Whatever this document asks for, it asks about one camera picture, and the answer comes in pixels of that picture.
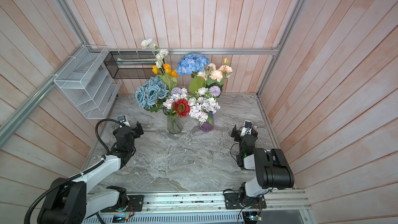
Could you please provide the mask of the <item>red flower stem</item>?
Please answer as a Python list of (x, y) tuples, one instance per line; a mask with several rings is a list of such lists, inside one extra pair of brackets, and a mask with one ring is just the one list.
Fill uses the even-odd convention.
[(174, 103), (174, 110), (179, 117), (186, 117), (190, 113), (190, 106), (186, 99), (179, 99)]

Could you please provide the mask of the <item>teal blue rose bunch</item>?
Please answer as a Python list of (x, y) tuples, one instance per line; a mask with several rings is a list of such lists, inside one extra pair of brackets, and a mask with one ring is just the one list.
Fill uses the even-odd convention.
[(163, 103), (168, 95), (167, 85), (158, 76), (148, 79), (144, 86), (138, 87), (135, 92), (139, 107), (149, 112), (158, 112), (165, 109)]

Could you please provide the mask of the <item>yellow orange flower stem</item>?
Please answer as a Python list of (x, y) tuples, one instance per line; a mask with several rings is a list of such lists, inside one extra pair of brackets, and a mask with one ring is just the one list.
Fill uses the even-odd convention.
[(152, 65), (152, 72), (166, 84), (168, 90), (172, 90), (177, 87), (177, 71), (171, 70), (171, 66), (169, 64)]

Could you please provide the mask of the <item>clear grey glass vase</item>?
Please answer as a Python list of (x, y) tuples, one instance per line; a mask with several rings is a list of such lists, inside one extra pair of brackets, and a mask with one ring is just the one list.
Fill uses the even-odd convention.
[(178, 134), (182, 131), (181, 118), (178, 115), (167, 115), (167, 130), (171, 134)]

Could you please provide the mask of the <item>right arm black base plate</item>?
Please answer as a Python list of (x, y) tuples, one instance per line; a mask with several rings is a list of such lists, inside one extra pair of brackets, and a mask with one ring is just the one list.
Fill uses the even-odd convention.
[(223, 193), (226, 209), (256, 208), (265, 209), (266, 202), (263, 196), (247, 197), (244, 193), (226, 191)]

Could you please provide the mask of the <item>blue purple glass vase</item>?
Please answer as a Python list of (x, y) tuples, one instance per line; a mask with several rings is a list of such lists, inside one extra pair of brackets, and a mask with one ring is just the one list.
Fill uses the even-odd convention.
[(208, 113), (208, 118), (207, 120), (200, 126), (200, 129), (203, 132), (210, 132), (214, 129), (215, 123), (214, 123), (214, 115), (212, 112)]

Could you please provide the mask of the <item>blue hydrangea stem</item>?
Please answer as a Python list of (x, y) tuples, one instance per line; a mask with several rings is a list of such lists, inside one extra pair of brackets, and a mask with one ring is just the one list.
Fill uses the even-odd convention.
[(199, 76), (199, 72), (204, 73), (209, 64), (210, 60), (202, 54), (187, 54), (179, 60), (176, 72), (178, 76), (190, 75), (192, 77), (189, 85), (191, 94), (195, 94), (200, 88), (205, 87), (206, 81)]

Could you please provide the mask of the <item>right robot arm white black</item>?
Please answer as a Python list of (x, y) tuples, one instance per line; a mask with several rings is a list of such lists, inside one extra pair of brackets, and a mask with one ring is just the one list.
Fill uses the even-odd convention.
[(256, 172), (256, 176), (238, 190), (237, 199), (242, 207), (259, 205), (260, 197), (274, 189), (293, 188), (294, 175), (283, 151), (256, 147), (258, 132), (250, 121), (240, 128), (234, 126), (231, 137), (239, 147), (239, 153), (232, 158), (241, 169)]

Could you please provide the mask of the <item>peach pink rose stem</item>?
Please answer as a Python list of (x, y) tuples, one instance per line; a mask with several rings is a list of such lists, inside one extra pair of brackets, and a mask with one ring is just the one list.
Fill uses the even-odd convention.
[(210, 63), (208, 66), (208, 80), (223, 86), (224, 82), (232, 75), (233, 69), (229, 66), (229, 60), (224, 58), (222, 60), (222, 65), (216, 68), (216, 65)]

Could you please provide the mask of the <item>pink lilac mixed bouquet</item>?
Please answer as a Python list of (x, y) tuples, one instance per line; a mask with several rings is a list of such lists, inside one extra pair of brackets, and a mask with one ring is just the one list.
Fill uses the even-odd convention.
[(172, 109), (172, 104), (179, 100), (188, 100), (188, 90), (185, 87), (175, 87), (171, 90), (170, 95), (163, 102), (163, 106), (166, 110)]

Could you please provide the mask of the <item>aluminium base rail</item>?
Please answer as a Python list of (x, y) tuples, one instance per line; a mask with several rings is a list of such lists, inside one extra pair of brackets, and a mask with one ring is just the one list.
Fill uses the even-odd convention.
[(272, 190), (263, 196), (265, 209), (226, 209), (223, 196), (226, 191), (233, 190), (127, 194), (144, 195), (141, 212), (100, 212), (81, 224), (238, 224), (243, 223), (244, 212), (259, 212), (262, 220), (258, 223), (280, 223), (290, 217), (303, 224), (317, 223), (302, 190)]

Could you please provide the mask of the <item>pink hydrangea bouquet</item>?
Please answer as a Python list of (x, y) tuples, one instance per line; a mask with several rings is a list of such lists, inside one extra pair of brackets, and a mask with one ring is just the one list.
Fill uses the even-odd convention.
[(200, 125), (205, 123), (214, 125), (214, 114), (220, 109), (217, 102), (220, 95), (221, 89), (218, 86), (199, 88), (188, 100), (189, 116)]

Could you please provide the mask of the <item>pale peach peony stem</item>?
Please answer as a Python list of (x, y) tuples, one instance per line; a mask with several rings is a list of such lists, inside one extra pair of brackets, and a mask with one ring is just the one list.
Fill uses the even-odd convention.
[(205, 81), (207, 81), (211, 72), (215, 71), (215, 70), (216, 70), (216, 65), (213, 63), (210, 63), (209, 66), (205, 67), (203, 72), (201, 72), (201, 71), (197, 72), (197, 77), (202, 77)]

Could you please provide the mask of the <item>white flower stem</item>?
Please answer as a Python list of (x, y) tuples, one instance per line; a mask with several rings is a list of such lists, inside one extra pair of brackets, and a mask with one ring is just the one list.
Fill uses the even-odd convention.
[(149, 48), (151, 50), (156, 59), (155, 66), (157, 68), (162, 68), (165, 64), (164, 58), (169, 55), (169, 51), (167, 49), (160, 49), (155, 43), (152, 42), (152, 38), (144, 39), (141, 42), (141, 46), (144, 49)]

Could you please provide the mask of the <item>horizontal aluminium frame bar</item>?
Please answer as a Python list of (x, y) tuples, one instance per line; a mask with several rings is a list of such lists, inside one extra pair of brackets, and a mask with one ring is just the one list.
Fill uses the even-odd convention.
[[(106, 48), (108, 52), (128, 52), (138, 55), (149, 55), (151, 49)], [(186, 55), (191, 53), (204, 55), (276, 55), (278, 48), (169, 48), (169, 55)]]

